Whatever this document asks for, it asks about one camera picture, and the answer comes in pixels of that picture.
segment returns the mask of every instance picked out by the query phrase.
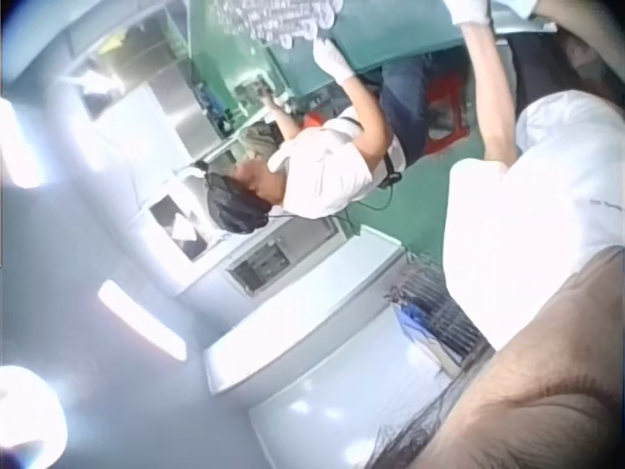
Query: green table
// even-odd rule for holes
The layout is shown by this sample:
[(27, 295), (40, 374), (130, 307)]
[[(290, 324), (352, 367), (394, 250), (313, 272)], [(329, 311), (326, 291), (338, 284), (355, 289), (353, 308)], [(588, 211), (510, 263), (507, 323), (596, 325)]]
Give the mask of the green table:
[[(205, 81), (228, 106), (236, 105), (232, 90), (241, 77), (258, 70), (275, 83), (277, 94), (288, 88), (294, 96), (304, 96), (329, 83), (314, 63), (311, 42), (297, 39), (287, 51), (225, 35), (212, 8), (211, 0), (190, 1), (191, 52)], [(521, 20), (497, 4), (493, 19), (501, 33), (546, 30), (544, 24)], [(462, 42), (442, 0), (345, 0), (334, 27), (322, 32), (334, 38), (357, 71)]]
[[(323, 32), (358, 71), (446, 49), (462, 40), (440, 0), (345, 0), (334, 27)], [(314, 63), (310, 42), (296, 40), (292, 50), (272, 47), (271, 53), (295, 95), (306, 95), (329, 82)]]

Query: red chair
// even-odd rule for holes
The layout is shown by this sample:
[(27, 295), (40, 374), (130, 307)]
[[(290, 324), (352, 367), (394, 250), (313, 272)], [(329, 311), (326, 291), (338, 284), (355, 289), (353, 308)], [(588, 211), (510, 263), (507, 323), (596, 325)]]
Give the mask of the red chair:
[(448, 101), (453, 112), (454, 129), (442, 139), (428, 137), (425, 154), (434, 154), (443, 151), (460, 139), (468, 137), (470, 130), (467, 127), (462, 112), (462, 89), (464, 83), (460, 75), (452, 73), (435, 80), (428, 89), (428, 103), (433, 104)]

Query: metal rack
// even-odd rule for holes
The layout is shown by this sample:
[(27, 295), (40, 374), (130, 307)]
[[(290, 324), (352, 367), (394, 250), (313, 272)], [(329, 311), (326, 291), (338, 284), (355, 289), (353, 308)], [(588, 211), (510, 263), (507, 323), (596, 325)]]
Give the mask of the metal rack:
[(389, 297), (412, 320), (412, 330), (438, 341), (457, 364), (486, 342), (449, 295), (442, 268), (427, 257), (411, 259)]

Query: white short-sleeve shirt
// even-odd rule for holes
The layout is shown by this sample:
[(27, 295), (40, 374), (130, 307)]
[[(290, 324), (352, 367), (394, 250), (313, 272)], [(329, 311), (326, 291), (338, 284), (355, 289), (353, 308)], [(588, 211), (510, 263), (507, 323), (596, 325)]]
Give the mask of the white short-sleeve shirt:
[[(371, 174), (352, 143), (361, 129), (344, 117), (357, 121), (354, 108), (349, 107), (323, 127), (303, 130), (268, 161), (271, 171), (287, 171), (282, 202), (287, 212), (309, 219), (334, 215), (351, 202), (365, 198), (387, 177), (384, 161)], [(395, 171), (405, 169), (405, 157), (396, 137), (389, 157)]]
[(495, 349), (525, 328), (598, 252), (624, 243), (625, 121), (600, 98), (565, 92), (531, 105), (510, 169), (451, 170), (447, 286)]

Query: white glove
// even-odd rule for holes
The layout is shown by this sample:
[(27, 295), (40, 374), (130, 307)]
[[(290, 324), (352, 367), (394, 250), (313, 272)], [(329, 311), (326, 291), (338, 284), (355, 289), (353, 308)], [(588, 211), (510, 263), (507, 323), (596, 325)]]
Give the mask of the white glove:
[(476, 22), (490, 24), (488, 0), (443, 0), (454, 24)]
[(348, 61), (330, 39), (315, 39), (312, 54), (316, 64), (339, 85), (355, 75)]

